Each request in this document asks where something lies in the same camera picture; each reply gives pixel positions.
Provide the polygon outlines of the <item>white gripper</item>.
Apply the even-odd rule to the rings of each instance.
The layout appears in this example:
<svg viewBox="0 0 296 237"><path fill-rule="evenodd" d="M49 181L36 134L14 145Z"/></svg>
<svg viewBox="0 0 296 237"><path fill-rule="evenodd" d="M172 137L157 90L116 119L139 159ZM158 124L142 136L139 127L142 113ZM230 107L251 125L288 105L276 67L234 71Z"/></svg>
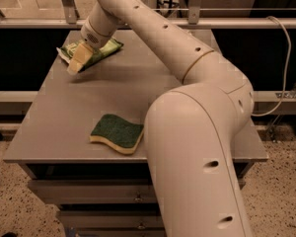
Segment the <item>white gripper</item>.
<svg viewBox="0 0 296 237"><path fill-rule="evenodd" d="M103 47L112 36L111 18L90 15L81 29L81 36L84 42L78 44L67 68L70 75L76 75L92 65L94 48Z"/></svg>

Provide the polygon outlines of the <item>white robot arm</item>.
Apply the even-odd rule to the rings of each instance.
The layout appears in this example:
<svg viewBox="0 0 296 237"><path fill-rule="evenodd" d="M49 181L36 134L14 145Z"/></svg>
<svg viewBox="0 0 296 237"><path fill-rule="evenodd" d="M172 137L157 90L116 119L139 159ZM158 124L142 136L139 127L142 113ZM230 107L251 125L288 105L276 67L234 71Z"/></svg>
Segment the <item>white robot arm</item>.
<svg viewBox="0 0 296 237"><path fill-rule="evenodd" d="M128 24L182 83L151 105L144 124L167 237L253 237L231 156L234 137L254 108L249 79L143 0L96 0L70 72L82 69L119 22Z"/></svg>

